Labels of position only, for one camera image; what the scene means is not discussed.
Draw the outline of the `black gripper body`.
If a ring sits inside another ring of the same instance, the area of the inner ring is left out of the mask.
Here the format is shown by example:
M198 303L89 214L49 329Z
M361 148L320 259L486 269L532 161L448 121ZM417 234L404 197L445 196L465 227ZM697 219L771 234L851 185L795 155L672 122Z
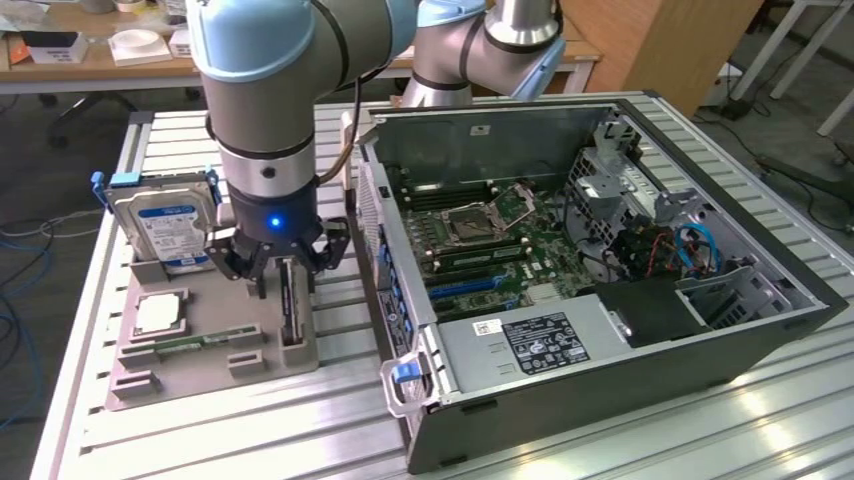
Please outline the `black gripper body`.
M312 244L322 235L316 184L277 197L251 195L231 185L230 200L238 227L251 239L289 246Z

